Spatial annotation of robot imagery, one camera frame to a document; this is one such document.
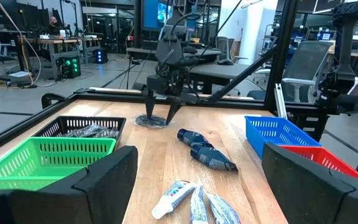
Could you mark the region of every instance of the white toothpaste tube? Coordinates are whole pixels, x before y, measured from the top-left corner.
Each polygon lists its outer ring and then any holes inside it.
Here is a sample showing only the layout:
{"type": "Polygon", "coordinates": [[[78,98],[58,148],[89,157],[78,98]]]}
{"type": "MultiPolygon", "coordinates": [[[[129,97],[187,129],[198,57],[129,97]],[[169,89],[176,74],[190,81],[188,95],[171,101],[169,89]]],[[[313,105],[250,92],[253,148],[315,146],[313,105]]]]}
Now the white toothpaste tube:
{"type": "Polygon", "coordinates": [[[190,224],[208,224],[208,214],[204,205],[204,186],[199,183],[191,196],[190,224]]]}
{"type": "Polygon", "coordinates": [[[153,217],[160,219],[165,214],[172,212],[195,187],[195,183],[187,180],[179,180],[173,183],[171,188],[161,196],[160,201],[153,208],[153,217]]]}
{"type": "Polygon", "coordinates": [[[214,213],[216,224],[241,224],[236,211],[221,197],[206,192],[211,202],[211,209],[214,213]]]}

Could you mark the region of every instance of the black basket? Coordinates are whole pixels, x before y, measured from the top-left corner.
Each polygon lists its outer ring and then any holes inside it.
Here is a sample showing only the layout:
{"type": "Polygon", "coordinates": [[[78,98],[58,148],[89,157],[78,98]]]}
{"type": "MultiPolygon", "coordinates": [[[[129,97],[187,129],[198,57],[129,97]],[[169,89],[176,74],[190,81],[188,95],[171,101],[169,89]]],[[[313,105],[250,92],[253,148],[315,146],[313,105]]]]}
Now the black basket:
{"type": "Polygon", "coordinates": [[[116,138],[116,146],[121,140],[122,130],[126,122],[126,118],[111,118],[111,117],[82,117],[82,116],[59,116],[54,121],[46,125],[43,129],[37,132],[35,137],[60,137],[69,133],[72,130],[85,128],[91,124],[113,128],[113,121],[118,122],[118,136],[116,138]]]}

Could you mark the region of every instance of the toothpaste tube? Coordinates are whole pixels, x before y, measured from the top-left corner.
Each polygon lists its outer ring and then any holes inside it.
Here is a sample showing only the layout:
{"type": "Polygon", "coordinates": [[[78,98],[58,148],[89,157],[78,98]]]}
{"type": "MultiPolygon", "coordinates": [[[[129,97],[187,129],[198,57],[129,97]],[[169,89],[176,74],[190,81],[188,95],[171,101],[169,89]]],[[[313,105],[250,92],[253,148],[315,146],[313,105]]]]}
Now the toothpaste tube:
{"type": "Polygon", "coordinates": [[[173,183],[171,188],[160,198],[160,201],[152,210],[155,219],[162,218],[172,212],[176,206],[196,187],[195,183],[187,180],[179,180],[173,183]]]}
{"type": "Polygon", "coordinates": [[[216,194],[206,192],[211,202],[211,209],[214,214],[216,224],[241,224],[236,211],[221,197],[216,194]]]}
{"type": "Polygon", "coordinates": [[[213,147],[212,144],[200,133],[188,131],[186,129],[179,130],[177,137],[188,146],[200,145],[206,147],[213,147]]]}
{"type": "Polygon", "coordinates": [[[190,224],[208,224],[208,214],[204,205],[204,186],[199,183],[191,196],[190,224]]]}
{"type": "Polygon", "coordinates": [[[193,145],[190,155],[214,170],[238,172],[237,166],[232,163],[224,154],[213,147],[193,145]]]}

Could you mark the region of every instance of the green basket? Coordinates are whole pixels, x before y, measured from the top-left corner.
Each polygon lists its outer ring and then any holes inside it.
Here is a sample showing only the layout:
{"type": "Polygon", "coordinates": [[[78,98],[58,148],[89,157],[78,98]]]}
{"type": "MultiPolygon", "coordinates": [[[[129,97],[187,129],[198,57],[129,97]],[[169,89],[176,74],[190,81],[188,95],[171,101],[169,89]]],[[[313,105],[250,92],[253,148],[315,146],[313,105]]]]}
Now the green basket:
{"type": "Polygon", "coordinates": [[[0,189],[41,189],[112,153],[115,144],[115,139],[29,138],[0,159],[0,189]]]}

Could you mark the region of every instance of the blue basket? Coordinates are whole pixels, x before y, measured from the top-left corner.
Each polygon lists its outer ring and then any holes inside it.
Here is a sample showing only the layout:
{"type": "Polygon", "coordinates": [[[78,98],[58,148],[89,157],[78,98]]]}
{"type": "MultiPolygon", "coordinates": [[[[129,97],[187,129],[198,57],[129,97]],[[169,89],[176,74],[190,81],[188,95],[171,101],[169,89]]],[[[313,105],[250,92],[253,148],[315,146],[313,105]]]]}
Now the blue basket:
{"type": "Polygon", "coordinates": [[[260,158],[265,142],[286,146],[321,146],[284,118],[246,116],[246,136],[260,158]]]}

